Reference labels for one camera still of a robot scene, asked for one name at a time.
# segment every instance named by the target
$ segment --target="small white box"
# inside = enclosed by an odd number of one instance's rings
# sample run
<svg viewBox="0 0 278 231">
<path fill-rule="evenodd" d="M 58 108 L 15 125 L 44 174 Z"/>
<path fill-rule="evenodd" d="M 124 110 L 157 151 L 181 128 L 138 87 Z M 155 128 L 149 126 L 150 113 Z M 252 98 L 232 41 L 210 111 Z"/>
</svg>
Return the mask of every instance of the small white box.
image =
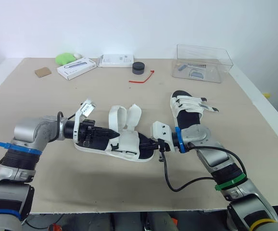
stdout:
<svg viewBox="0 0 278 231">
<path fill-rule="evenodd" d="M 88 58 L 77 59 L 67 65 L 60 66 L 57 71 L 67 80 L 71 80 L 85 72 L 96 68 L 96 63 Z"/>
<path fill-rule="evenodd" d="M 133 54 L 103 54 L 97 60 L 100 67 L 132 67 L 133 63 Z"/>
</svg>

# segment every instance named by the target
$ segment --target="green ring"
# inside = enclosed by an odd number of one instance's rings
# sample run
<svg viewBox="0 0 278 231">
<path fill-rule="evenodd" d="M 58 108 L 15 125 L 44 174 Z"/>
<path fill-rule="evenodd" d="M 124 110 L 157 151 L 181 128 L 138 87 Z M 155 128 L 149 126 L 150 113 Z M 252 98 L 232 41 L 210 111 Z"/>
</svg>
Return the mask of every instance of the green ring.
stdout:
<svg viewBox="0 0 278 231">
<path fill-rule="evenodd" d="M 222 190 L 222 189 L 224 189 L 224 188 L 226 188 L 226 187 L 229 187 L 229 186 L 231 186 L 231 185 L 233 185 L 233 184 L 236 184 L 236 183 L 238 183 L 238 182 L 240 182 L 241 180 L 243 180 L 244 178 L 246 177 L 246 175 L 244 174 L 244 173 L 242 173 L 242 174 L 240 174 L 238 177 L 236 177 L 236 178 L 234 178 L 234 179 L 232 179 L 232 180 L 229 180 L 229 181 L 227 181 L 227 182 L 225 182 L 225 183 L 222 183 L 222 184 L 217 184 L 217 185 L 215 185 L 215 189 L 217 190 L 217 191 L 220 191 L 220 190 Z"/>
</svg>

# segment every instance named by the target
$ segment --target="green sponge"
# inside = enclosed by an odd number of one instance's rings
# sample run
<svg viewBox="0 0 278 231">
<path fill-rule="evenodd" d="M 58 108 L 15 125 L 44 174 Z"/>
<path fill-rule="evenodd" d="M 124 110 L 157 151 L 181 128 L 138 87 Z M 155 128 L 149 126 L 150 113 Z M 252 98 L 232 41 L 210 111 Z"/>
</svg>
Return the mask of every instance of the green sponge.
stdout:
<svg viewBox="0 0 278 231">
<path fill-rule="evenodd" d="M 76 60 L 76 58 L 71 53 L 59 54 L 56 57 L 56 63 L 61 65 L 61 66 L 66 65 L 66 64 L 68 64 L 70 62 L 73 62 L 75 60 Z"/>
</svg>

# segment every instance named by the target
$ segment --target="white bracket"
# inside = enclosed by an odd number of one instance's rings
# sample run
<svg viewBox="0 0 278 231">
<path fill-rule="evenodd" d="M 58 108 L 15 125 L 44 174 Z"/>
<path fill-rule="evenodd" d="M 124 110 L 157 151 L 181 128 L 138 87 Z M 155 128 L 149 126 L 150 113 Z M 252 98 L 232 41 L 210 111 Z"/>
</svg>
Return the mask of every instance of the white bracket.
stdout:
<svg viewBox="0 0 278 231">
<path fill-rule="evenodd" d="M 96 104 L 92 100 L 86 99 L 82 103 L 81 107 L 76 111 L 73 131 L 74 143 L 78 143 L 78 130 L 80 122 L 82 122 L 83 119 L 87 118 L 95 108 Z"/>
<path fill-rule="evenodd" d="M 162 122 L 156 121 L 151 126 L 151 135 L 154 139 L 162 139 L 167 143 L 172 152 L 175 152 L 173 140 L 172 140 L 172 131 L 169 125 Z"/>
</svg>

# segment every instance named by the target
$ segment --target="clear plastic box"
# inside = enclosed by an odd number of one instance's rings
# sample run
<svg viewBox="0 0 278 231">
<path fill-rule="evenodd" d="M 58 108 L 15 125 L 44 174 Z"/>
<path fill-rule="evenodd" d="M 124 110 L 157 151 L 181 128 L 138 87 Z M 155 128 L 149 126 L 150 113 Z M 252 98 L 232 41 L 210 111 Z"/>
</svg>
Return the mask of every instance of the clear plastic box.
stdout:
<svg viewBox="0 0 278 231">
<path fill-rule="evenodd" d="M 221 83 L 221 77 L 232 66 L 224 49 L 178 44 L 172 76 Z"/>
</svg>

